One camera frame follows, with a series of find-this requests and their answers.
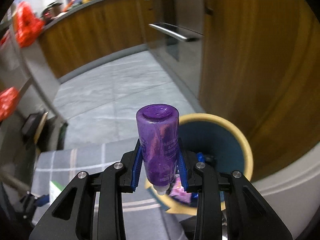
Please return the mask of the purple spray bottle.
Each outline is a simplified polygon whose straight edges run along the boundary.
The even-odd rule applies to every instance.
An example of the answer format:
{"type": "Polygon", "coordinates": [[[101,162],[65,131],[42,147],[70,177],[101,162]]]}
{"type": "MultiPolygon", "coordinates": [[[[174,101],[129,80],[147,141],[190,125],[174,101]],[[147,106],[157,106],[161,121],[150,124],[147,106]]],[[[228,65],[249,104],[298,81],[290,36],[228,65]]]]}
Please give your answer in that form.
{"type": "Polygon", "coordinates": [[[166,104],[142,107],[136,114],[146,177],[164,195],[175,177],[178,153],[178,110],[166,104]]]}

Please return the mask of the red plastic bag upper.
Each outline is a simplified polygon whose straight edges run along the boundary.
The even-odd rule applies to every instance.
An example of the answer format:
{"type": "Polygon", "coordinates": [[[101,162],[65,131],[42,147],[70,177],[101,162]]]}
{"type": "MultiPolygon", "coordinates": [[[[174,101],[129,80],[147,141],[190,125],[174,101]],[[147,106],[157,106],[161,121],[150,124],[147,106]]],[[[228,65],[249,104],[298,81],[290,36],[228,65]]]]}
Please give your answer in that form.
{"type": "Polygon", "coordinates": [[[42,33],[45,22],[33,13],[30,3],[22,1],[15,12],[14,28],[18,45],[21,48],[32,45],[42,33]]]}

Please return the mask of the teal and yellow trash bin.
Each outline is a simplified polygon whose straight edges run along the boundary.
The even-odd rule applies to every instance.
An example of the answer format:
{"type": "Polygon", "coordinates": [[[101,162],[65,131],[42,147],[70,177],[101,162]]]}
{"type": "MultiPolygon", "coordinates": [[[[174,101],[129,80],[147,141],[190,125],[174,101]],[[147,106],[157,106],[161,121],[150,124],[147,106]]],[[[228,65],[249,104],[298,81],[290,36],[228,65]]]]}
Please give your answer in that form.
{"type": "Polygon", "coordinates": [[[230,121],[217,115],[193,113],[180,117],[179,137],[183,147],[212,157],[218,172],[238,170],[251,180],[253,154],[243,133],[230,121]]]}

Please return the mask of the wooden kitchen cabinet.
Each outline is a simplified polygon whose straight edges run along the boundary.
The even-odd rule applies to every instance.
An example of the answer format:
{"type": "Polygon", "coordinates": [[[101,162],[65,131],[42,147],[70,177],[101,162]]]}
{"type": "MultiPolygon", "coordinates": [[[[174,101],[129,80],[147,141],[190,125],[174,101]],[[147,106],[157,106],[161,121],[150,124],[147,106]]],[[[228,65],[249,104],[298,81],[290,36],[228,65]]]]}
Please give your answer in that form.
{"type": "Polygon", "coordinates": [[[93,1],[48,25],[38,42],[55,77],[144,44],[141,2],[93,1]]]}

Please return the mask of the wooden tall cupboard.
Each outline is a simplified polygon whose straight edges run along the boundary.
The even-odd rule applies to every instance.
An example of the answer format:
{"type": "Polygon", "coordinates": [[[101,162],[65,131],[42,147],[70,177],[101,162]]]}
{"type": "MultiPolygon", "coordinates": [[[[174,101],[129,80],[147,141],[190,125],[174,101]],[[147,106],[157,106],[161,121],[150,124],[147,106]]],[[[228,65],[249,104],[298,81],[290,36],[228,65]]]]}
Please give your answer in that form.
{"type": "Polygon", "coordinates": [[[257,181],[319,142],[319,21],[305,0],[204,0],[200,104],[237,126],[257,181]]]}

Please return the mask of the red plastic bag lower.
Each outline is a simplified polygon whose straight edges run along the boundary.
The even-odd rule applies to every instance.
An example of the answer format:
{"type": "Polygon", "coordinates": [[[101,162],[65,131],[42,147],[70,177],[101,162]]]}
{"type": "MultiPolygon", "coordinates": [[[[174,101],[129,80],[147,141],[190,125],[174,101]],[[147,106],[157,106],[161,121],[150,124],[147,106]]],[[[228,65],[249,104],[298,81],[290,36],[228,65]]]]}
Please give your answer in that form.
{"type": "Polygon", "coordinates": [[[1,91],[0,95],[0,122],[7,119],[14,113],[20,101],[20,95],[15,87],[1,91]]]}

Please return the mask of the blue pill blister pack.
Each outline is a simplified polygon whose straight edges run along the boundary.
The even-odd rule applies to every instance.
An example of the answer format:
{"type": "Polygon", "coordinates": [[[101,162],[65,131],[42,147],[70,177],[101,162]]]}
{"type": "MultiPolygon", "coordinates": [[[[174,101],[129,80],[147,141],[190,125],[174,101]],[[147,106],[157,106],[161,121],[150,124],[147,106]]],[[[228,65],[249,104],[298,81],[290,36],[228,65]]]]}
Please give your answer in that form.
{"type": "Polygon", "coordinates": [[[215,161],[214,157],[210,154],[203,154],[202,152],[199,152],[196,154],[196,156],[198,162],[212,164],[215,161]]]}

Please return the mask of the grey checked tablecloth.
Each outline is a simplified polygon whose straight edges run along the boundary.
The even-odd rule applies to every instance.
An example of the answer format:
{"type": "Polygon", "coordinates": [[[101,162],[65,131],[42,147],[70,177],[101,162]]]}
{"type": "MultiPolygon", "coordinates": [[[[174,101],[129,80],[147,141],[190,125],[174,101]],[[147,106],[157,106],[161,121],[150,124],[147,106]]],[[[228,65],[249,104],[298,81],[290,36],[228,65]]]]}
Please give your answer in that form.
{"type": "Polygon", "coordinates": [[[31,232],[30,239],[126,239],[123,193],[131,189],[134,150],[103,172],[80,171],[31,232]]]}

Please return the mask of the pink crumpled wrapper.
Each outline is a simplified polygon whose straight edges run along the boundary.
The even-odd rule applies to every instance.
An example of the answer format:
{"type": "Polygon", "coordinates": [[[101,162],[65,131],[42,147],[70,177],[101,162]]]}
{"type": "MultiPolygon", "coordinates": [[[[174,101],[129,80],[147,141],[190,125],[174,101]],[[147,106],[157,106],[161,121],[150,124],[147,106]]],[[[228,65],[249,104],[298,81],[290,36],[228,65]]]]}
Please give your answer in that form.
{"type": "Polygon", "coordinates": [[[169,188],[169,196],[175,201],[182,203],[183,205],[192,206],[194,196],[192,193],[188,193],[182,186],[180,176],[177,174],[174,181],[169,188]]]}

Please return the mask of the metal shelf rack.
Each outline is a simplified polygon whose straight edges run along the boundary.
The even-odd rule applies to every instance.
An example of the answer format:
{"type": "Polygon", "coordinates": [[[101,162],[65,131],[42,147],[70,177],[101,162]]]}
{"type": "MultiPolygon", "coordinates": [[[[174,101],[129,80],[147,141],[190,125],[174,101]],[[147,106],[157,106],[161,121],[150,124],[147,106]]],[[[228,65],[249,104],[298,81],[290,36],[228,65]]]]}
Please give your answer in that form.
{"type": "Polygon", "coordinates": [[[18,45],[14,28],[16,8],[17,5],[12,5],[11,18],[1,23],[1,87],[15,87],[19,91],[16,111],[22,118],[48,112],[42,150],[62,150],[68,122],[53,104],[60,83],[49,67],[39,37],[28,47],[18,45]]]}

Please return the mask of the white medicine box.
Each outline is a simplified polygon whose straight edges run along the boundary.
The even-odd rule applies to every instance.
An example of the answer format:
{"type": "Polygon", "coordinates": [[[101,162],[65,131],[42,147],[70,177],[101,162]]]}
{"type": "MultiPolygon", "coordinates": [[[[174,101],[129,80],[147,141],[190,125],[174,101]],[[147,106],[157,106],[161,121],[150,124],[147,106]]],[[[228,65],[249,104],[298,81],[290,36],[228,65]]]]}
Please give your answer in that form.
{"type": "Polygon", "coordinates": [[[65,189],[65,186],[61,185],[57,181],[49,182],[49,204],[52,205],[60,193],[65,189]]]}

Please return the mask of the red plastic bag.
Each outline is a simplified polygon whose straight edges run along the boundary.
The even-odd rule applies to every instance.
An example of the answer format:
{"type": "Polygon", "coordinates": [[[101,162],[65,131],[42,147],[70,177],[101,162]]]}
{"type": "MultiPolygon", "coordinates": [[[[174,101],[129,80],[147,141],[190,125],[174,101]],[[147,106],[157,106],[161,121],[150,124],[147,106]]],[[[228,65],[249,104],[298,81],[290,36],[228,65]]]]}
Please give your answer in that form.
{"type": "Polygon", "coordinates": [[[0,95],[0,122],[7,119],[14,113],[20,101],[20,95],[15,87],[1,91],[0,95]]]}
{"type": "Polygon", "coordinates": [[[32,45],[42,33],[45,22],[33,13],[30,3],[22,1],[15,12],[14,28],[18,45],[21,48],[32,45]]]}

